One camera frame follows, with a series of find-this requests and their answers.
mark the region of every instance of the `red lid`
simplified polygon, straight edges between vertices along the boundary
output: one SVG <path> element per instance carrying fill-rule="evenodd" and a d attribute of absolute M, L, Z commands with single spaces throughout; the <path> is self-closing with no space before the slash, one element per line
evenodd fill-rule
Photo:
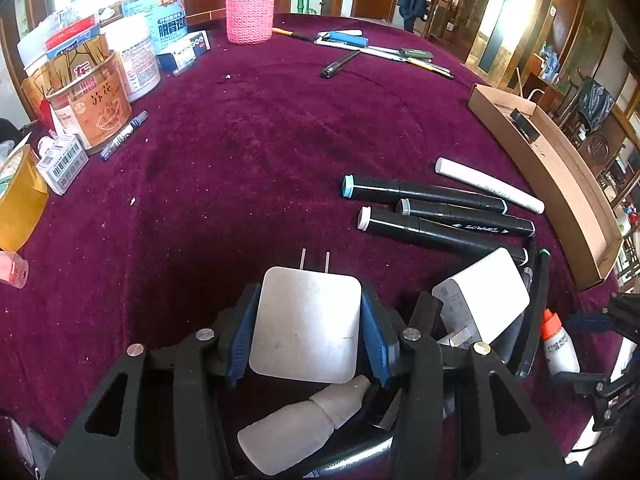
<path fill-rule="evenodd" d="M 540 327 L 540 335 L 542 336 L 542 340 L 546 341 L 547 339 L 551 339 L 555 336 L 560 329 L 562 328 L 562 323 L 560 323 L 560 318 L 558 314 L 554 314 L 548 308 L 545 309 L 545 319 Z"/>

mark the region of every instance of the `black pen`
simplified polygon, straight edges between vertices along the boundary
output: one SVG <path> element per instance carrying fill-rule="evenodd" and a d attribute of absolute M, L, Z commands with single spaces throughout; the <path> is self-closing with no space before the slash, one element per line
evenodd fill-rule
<path fill-rule="evenodd" d="M 320 77 L 324 77 L 325 79 L 331 79 L 334 75 L 340 72 L 340 70 L 342 70 L 342 67 L 345 64 L 350 62 L 350 60 L 356 57 L 359 53 L 360 53 L 359 50 L 354 50 L 347 56 L 341 57 L 338 61 L 334 61 L 333 63 L 331 63 L 331 65 L 322 69 L 322 72 L 320 73 Z"/>

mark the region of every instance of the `blue gripper pad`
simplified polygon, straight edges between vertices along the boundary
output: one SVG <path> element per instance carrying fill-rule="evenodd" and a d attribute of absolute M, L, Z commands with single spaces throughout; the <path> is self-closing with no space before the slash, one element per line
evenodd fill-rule
<path fill-rule="evenodd" d="M 400 343 L 384 305 L 368 282 L 362 282 L 360 331 L 373 376 L 383 387 L 389 386 L 390 366 L 400 357 Z"/>
<path fill-rule="evenodd" d="M 230 387 L 236 386 L 238 379 L 244 376 L 246 364 L 249 361 L 251 340 L 254 337 L 255 316 L 260 300 L 260 285 L 247 285 L 238 304 L 234 307 L 239 317 L 238 330 L 229 346 L 228 369 L 226 382 Z"/>

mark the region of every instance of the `black marker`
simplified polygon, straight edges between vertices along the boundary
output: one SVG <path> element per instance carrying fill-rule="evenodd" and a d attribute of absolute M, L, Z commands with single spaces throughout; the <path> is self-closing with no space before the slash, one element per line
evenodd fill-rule
<path fill-rule="evenodd" d="M 338 61 L 334 61 L 331 65 L 322 69 L 320 73 L 320 77 L 324 77 L 325 79 L 331 79 L 334 75 L 336 75 L 342 67 L 350 62 L 354 57 L 356 57 L 360 53 L 359 50 L 354 50 L 350 54 L 347 54 L 344 57 L 341 57 Z"/>
<path fill-rule="evenodd" d="M 530 220 L 456 205 L 403 198 L 398 202 L 396 212 L 405 216 L 419 216 L 468 231 L 523 237 L 530 237 L 536 233 L 536 228 Z"/>
<path fill-rule="evenodd" d="M 500 214 L 507 212 L 507 203 L 495 196 L 450 187 L 400 182 L 390 178 L 345 175 L 342 181 L 342 196 L 354 200 L 391 205 L 397 204 L 401 198 L 413 198 L 414 200 L 453 204 Z"/>
<path fill-rule="evenodd" d="M 518 266 L 523 266 L 529 259 L 524 248 L 502 243 L 497 238 L 382 209 L 363 207 L 358 216 L 358 229 L 408 244 L 427 247 L 441 244 L 479 256 L 487 256 L 504 247 Z"/>

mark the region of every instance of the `purple tablecloth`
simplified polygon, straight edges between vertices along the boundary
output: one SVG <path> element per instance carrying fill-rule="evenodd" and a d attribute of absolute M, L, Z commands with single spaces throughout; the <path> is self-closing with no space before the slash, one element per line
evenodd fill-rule
<path fill-rule="evenodd" d="M 23 290 L 0 286 L 0 408 L 60 439 L 102 375 L 132 342 L 180 341 L 235 304 L 273 266 L 370 280 L 407 316 L 421 290 L 476 258 L 360 232 L 361 203 L 340 197 L 344 174 L 470 189 L 437 175 L 439 156 L 530 192 L 491 133 L 468 110 L 481 81 L 453 56 L 402 30 L 341 18 L 276 16 L 314 35 L 361 28 L 378 46 L 431 50 L 455 75 L 360 55 L 335 78 L 321 69 L 345 53 L 283 36 L 235 46 L 223 28 L 211 51 L 175 78 L 163 75 L 134 104 L 145 124 L 107 163 L 92 156 L 65 196 L 51 195 L 20 252 Z M 561 317 L 603 307 L 613 276 L 578 293 L 546 216 L 517 206 L 552 254 L 548 307 Z M 609 372 L 620 338 L 574 338 L 583 370 Z M 551 383 L 539 354 L 526 389 L 561 450 L 590 416 Z M 264 416 L 259 394 L 242 420 Z M 282 403 L 271 399 L 271 407 Z"/>

